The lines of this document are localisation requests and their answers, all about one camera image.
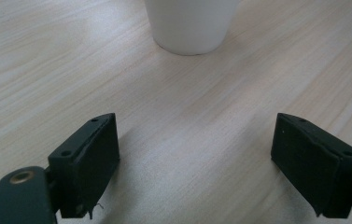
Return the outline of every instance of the white cup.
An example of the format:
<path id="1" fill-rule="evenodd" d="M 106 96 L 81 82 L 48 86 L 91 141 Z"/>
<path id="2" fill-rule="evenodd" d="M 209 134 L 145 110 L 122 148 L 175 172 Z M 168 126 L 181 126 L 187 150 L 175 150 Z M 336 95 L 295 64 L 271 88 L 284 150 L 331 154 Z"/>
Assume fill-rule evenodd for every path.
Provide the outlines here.
<path id="1" fill-rule="evenodd" d="M 204 54 L 223 41 L 240 0 L 145 0 L 154 40 L 181 55 Z"/>

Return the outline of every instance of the cup base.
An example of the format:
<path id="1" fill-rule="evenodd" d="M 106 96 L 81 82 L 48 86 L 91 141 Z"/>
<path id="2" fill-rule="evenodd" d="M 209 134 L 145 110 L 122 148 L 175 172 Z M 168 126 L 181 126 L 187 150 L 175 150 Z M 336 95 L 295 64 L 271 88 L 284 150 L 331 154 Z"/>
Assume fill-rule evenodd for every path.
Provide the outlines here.
<path id="1" fill-rule="evenodd" d="M 223 42 L 223 39 L 222 39 L 218 44 L 211 46 L 210 48 L 205 48 L 205 49 L 176 49 L 176 48 L 167 47 L 165 44 L 158 41 L 155 37 L 153 37 L 153 40 L 162 49 L 165 49 L 166 51 L 169 51 L 170 53 L 174 53 L 174 54 L 182 55 L 182 56 L 194 56 L 194 55 L 202 55 L 202 54 L 209 53 L 209 52 L 217 49 Z"/>

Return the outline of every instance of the wooden table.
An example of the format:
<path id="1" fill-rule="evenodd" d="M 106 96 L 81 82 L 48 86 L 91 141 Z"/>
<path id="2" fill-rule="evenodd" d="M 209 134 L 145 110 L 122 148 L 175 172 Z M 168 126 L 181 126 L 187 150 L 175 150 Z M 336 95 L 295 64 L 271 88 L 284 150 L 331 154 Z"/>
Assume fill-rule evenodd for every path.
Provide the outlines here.
<path id="1" fill-rule="evenodd" d="M 93 220 L 316 218 L 270 158 L 278 112 L 352 146 L 352 0 L 243 0 L 224 43 L 178 56 L 142 0 L 0 0 L 0 178 L 115 112 L 121 163 Z"/>

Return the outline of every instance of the table surface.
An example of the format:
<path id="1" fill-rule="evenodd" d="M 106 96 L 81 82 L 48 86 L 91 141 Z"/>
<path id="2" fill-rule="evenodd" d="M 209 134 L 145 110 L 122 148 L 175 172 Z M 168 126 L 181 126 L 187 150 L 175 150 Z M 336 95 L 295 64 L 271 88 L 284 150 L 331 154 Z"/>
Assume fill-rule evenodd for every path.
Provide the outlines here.
<path id="1" fill-rule="evenodd" d="M 200 56 L 157 46 L 142 0 L 0 0 L 0 178 L 111 112 L 104 209 L 60 223 L 352 223 L 270 157 L 279 112 L 352 146 L 352 0 L 243 0 Z"/>

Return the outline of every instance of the brass screw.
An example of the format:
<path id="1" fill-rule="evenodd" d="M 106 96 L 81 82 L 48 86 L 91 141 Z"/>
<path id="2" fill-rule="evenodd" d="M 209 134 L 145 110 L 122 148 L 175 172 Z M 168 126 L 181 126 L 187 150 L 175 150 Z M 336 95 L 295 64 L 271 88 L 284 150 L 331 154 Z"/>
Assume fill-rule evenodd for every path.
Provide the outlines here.
<path id="1" fill-rule="evenodd" d="M 21 184 L 26 182 L 29 179 L 32 179 L 34 177 L 34 172 L 33 171 L 22 171 L 20 173 L 15 174 L 12 176 L 9 180 L 11 184 Z"/>

